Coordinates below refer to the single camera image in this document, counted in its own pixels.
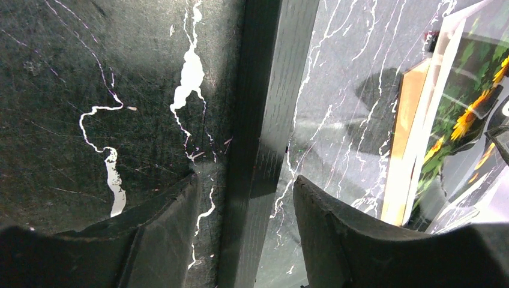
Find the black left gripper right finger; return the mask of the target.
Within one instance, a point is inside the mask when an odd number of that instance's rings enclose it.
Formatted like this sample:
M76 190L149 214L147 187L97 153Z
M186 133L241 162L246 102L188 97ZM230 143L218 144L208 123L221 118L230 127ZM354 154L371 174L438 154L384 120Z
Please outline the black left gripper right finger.
M311 287L507 287L508 225L430 235L336 199L304 176L294 207Z

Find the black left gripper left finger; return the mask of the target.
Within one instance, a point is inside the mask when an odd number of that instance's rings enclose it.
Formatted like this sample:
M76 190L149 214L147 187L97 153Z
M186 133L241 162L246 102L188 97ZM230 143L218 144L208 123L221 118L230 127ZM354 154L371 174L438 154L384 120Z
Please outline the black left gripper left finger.
M183 287L200 202L191 173L86 229L46 234L1 225L2 287Z

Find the sunflower photo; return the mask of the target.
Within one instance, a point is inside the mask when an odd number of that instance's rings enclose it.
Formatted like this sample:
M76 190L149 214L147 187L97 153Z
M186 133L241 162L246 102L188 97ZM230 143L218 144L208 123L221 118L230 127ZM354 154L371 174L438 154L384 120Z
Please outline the sunflower photo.
M508 181L508 2L467 19L439 98L406 227L480 221Z

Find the black picture frame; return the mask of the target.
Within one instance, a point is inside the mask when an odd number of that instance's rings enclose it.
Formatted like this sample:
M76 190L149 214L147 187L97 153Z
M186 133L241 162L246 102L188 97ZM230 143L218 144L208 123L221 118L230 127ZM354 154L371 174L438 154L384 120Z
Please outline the black picture frame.
M304 176L381 220L402 74L478 1L247 1L219 287L311 287Z

